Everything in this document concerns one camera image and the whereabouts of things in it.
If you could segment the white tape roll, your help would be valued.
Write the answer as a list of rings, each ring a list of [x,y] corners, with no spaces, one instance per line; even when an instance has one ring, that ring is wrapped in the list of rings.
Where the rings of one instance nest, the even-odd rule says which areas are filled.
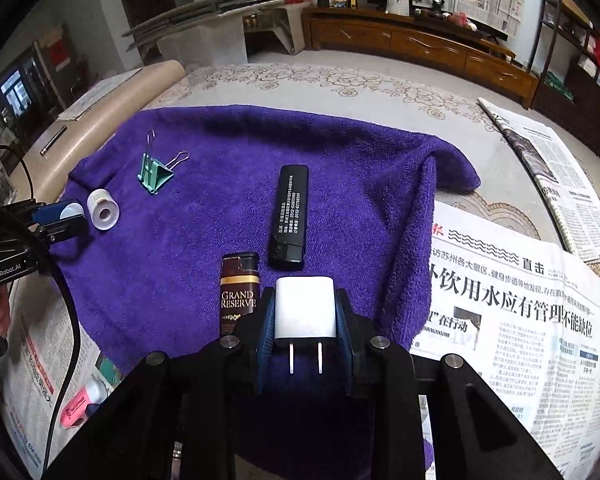
[[[104,188],[98,188],[87,197],[88,214],[99,231],[109,231],[120,218],[118,203]]]

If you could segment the white charger plug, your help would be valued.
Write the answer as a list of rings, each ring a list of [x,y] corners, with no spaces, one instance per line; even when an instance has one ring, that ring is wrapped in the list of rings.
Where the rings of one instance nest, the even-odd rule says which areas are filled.
[[[335,285],[328,276],[284,276],[275,283],[274,341],[288,348],[289,374],[294,374],[294,350],[317,344],[317,371],[323,374],[323,341],[335,339]]]

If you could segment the brown grand reserve lighter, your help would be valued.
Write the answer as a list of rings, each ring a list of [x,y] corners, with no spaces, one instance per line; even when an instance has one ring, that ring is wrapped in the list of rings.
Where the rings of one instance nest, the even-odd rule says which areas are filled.
[[[260,257],[234,252],[221,260],[220,336],[233,333],[237,322],[257,310],[260,300]]]

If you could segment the green binder clip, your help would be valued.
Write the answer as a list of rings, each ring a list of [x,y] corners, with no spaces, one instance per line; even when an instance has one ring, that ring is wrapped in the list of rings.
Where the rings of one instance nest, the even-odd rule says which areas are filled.
[[[188,151],[179,151],[168,162],[160,162],[151,151],[155,138],[155,130],[149,130],[140,160],[140,171],[136,176],[140,185],[151,195],[156,195],[173,178],[176,166],[189,159]]]

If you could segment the pink flashlight pen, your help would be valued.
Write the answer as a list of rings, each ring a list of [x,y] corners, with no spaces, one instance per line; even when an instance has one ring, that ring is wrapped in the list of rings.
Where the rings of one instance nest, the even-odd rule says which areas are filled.
[[[66,429],[79,427],[107,399],[108,392],[99,379],[87,379],[84,386],[65,405],[60,413],[60,424]]]

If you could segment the black pen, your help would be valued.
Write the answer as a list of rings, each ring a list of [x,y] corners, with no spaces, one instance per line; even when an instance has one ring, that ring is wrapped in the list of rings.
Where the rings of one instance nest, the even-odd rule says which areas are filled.
[[[40,151],[40,156],[44,157],[50,149],[54,146],[54,144],[61,138],[61,136],[67,131],[67,126],[61,126],[51,137],[50,140],[46,142],[46,144],[42,147]]]

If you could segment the paper sheet on side table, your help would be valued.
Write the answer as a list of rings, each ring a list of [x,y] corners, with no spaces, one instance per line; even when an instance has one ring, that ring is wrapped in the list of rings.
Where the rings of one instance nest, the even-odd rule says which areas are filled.
[[[90,90],[87,90],[83,96],[80,96],[79,99],[76,99],[68,108],[58,115],[58,122],[72,122],[73,120],[78,120],[96,103],[102,100],[105,96],[108,96],[109,93],[119,88],[125,83],[125,81],[128,81],[134,77],[141,70],[141,67],[134,68],[134,70],[129,70],[128,72],[120,75],[114,75],[99,81],[97,84],[94,84]]]

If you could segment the purple towel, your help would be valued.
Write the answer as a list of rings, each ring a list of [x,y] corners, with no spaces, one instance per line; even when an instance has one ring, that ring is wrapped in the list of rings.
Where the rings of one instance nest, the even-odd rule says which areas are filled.
[[[156,194],[152,154],[189,159]],[[280,168],[309,168],[302,270],[275,270],[268,241]],[[237,457],[291,479],[420,479],[424,439],[408,349],[428,318],[438,188],[480,179],[454,145],[368,122],[255,106],[144,110],[70,172],[66,193],[107,190],[109,231],[58,244],[58,286],[124,378],[46,470],[50,479],[229,479]],[[221,260],[260,257],[260,298],[284,276],[328,276],[351,306],[353,384],[335,339],[276,344],[257,392],[260,315],[220,336]]]

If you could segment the large newspaper spread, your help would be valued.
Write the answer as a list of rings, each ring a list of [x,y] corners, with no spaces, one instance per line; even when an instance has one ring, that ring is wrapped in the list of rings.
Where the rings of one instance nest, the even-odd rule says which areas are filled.
[[[416,356],[456,353],[566,479],[600,457],[600,277],[556,245],[434,205]]]

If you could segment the folded cardboard stack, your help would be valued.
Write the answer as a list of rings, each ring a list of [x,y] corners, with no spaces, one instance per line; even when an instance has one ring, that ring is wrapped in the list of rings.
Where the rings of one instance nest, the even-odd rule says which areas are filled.
[[[122,34],[132,37],[129,50],[155,44],[159,39],[217,18],[251,14],[260,9],[281,6],[284,0],[200,0],[177,6],[132,27]]]

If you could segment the folded newspaper stack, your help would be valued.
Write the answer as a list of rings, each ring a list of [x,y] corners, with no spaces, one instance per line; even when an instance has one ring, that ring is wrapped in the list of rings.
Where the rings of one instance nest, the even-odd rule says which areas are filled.
[[[600,198],[567,145],[540,122],[483,98],[478,104],[532,177],[565,250],[600,262]]]

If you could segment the wooden tv cabinet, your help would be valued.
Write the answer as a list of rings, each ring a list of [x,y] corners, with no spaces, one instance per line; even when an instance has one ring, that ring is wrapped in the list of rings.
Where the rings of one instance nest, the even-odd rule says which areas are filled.
[[[481,84],[528,108],[539,78],[515,62],[515,53],[478,32],[433,18],[373,10],[302,11],[306,47],[396,58]]]

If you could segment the dark display shelf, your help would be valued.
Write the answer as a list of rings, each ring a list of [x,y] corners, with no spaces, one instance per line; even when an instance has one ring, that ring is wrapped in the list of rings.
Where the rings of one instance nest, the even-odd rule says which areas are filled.
[[[600,33],[572,0],[541,0],[530,106],[600,155]]]

